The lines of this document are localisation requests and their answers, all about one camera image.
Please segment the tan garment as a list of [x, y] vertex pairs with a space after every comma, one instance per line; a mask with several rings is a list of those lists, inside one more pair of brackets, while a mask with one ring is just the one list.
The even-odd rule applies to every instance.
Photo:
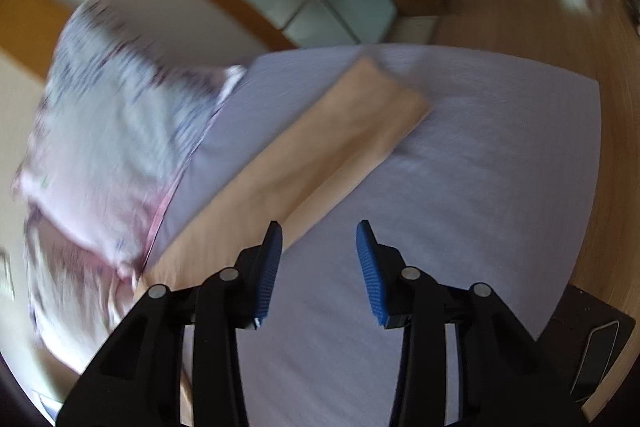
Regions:
[[399, 210], [396, 148], [425, 118], [420, 50], [260, 58], [186, 170], [141, 284], [182, 289], [232, 265], [271, 221], [283, 255], [266, 323], [239, 335], [255, 426], [379, 426], [401, 337], [375, 324], [356, 226]]

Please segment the pink floral pillow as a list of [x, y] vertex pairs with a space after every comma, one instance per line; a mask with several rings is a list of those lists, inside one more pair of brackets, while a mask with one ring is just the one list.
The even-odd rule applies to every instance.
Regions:
[[52, 355], [80, 375], [134, 305], [140, 265], [114, 268], [31, 202], [24, 223], [29, 314]]

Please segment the white floral pillow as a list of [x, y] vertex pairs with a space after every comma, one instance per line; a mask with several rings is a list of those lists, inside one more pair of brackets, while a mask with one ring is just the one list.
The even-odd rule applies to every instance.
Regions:
[[245, 74], [172, 66], [114, 6], [86, 1], [58, 39], [15, 193], [136, 277], [191, 156]]

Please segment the black floor mat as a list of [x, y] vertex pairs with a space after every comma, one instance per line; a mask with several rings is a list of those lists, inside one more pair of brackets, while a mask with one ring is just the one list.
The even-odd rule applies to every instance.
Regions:
[[570, 284], [538, 345], [565, 391], [582, 405], [620, 356], [634, 326], [636, 321], [630, 315]]

